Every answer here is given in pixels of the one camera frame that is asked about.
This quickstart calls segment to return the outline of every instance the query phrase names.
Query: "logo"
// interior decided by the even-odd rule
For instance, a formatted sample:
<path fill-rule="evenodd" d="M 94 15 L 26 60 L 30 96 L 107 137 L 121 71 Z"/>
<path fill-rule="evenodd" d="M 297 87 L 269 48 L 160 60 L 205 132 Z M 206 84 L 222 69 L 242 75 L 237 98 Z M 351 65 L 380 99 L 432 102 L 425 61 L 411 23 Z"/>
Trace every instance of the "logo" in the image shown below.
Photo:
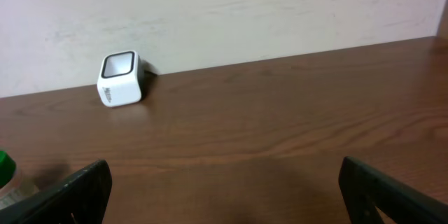
<path fill-rule="evenodd" d="M 110 103 L 112 100 L 111 89 L 109 87 L 103 87 L 104 94 L 106 95 L 107 101 Z"/>

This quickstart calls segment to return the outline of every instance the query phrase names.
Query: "transparent bottle with green cap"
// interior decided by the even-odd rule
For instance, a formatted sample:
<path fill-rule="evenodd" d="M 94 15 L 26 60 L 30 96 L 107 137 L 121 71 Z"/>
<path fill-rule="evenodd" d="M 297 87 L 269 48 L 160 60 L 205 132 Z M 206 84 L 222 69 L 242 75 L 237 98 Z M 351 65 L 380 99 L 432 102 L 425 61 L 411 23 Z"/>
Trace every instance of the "transparent bottle with green cap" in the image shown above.
<path fill-rule="evenodd" d="M 0 209 L 37 192 L 37 187 L 17 167 L 15 161 L 5 151 L 0 150 Z"/>

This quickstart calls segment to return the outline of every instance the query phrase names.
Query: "clear plastic bottle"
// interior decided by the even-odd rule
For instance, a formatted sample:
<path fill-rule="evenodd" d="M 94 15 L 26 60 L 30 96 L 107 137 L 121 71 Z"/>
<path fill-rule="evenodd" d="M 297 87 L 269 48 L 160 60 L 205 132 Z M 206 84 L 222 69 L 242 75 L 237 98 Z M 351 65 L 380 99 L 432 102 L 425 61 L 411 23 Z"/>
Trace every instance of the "clear plastic bottle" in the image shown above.
<path fill-rule="evenodd" d="M 23 200 L 39 190 L 14 160 L 0 150 L 0 209 Z"/>

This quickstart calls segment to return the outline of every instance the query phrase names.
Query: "white cube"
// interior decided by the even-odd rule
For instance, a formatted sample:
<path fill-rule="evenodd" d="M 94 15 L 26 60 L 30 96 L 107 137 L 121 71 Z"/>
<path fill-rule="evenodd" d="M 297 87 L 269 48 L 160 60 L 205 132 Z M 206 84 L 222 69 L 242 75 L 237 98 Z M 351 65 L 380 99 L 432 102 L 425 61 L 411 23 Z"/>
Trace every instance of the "white cube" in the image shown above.
<path fill-rule="evenodd" d="M 97 89 L 104 105 L 113 107 L 138 102 L 144 69 L 135 51 L 119 52 L 103 59 Z"/>

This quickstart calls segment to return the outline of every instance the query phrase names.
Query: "square opening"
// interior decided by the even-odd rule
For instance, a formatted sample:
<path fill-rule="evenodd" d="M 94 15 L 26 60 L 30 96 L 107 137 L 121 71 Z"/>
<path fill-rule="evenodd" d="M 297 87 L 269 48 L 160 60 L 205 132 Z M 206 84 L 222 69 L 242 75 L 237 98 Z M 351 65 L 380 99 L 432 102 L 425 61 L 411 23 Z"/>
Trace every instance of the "square opening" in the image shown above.
<path fill-rule="evenodd" d="M 122 52 L 114 55 L 109 55 L 105 59 L 101 76 L 103 78 L 110 78 L 128 74 L 132 71 L 132 67 L 134 66 L 133 62 L 133 52 Z"/>

